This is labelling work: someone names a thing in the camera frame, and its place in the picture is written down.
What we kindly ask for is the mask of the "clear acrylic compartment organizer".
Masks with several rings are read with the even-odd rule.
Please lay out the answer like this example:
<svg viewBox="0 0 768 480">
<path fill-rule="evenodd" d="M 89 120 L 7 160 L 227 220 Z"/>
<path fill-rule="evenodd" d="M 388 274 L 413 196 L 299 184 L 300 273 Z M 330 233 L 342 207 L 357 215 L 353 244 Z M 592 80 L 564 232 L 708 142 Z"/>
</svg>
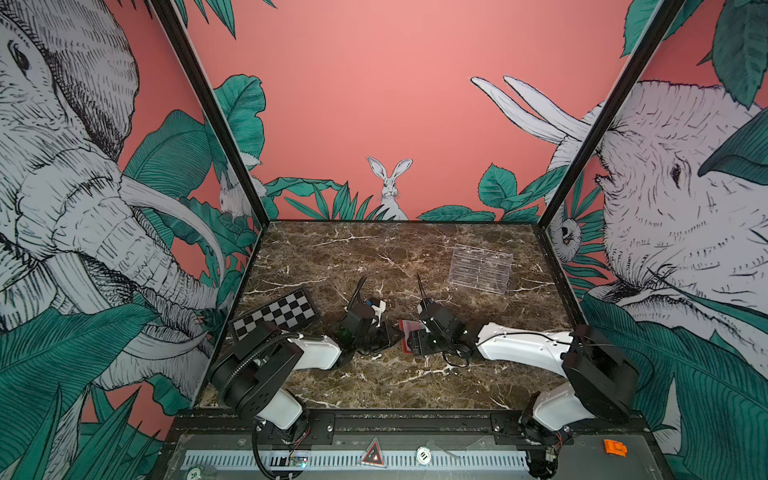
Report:
<svg viewBox="0 0 768 480">
<path fill-rule="evenodd" d="M 513 255 L 468 245 L 456 245 L 448 283 L 504 295 L 512 271 Z"/>
</svg>

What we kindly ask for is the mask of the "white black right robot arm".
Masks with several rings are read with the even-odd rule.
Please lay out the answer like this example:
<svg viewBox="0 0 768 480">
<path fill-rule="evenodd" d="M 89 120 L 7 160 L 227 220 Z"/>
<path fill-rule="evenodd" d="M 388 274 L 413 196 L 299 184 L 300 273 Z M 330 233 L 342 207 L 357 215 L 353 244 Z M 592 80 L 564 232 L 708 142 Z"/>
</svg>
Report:
<svg viewBox="0 0 768 480">
<path fill-rule="evenodd" d="M 547 370 L 566 382 L 532 397 L 520 424 L 541 437 L 573 423 L 600 419 L 629 421 L 640 372 L 624 352 L 588 325 L 570 332 L 537 332 L 494 322 L 464 322 L 431 300 L 418 307 L 423 327 L 407 334 L 417 356 L 451 354 L 464 361 L 484 359 Z"/>
</svg>

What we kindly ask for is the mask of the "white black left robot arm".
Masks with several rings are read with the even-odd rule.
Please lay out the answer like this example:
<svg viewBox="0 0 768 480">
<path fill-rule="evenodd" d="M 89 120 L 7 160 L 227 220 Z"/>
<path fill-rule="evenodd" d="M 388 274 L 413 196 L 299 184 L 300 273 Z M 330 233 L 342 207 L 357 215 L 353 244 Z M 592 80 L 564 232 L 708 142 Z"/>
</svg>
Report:
<svg viewBox="0 0 768 480">
<path fill-rule="evenodd" d="M 210 370 L 218 401 L 243 420 L 272 424 L 291 437 L 307 429 L 307 407 L 284 388 L 298 370 L 334 370 L 359 354 L 376 355 L 404 339 L 382 319 L 382 300 L 357 301 L 322 335 L 282 330 L 266 322 L 235 343 Z"/>
</svg>

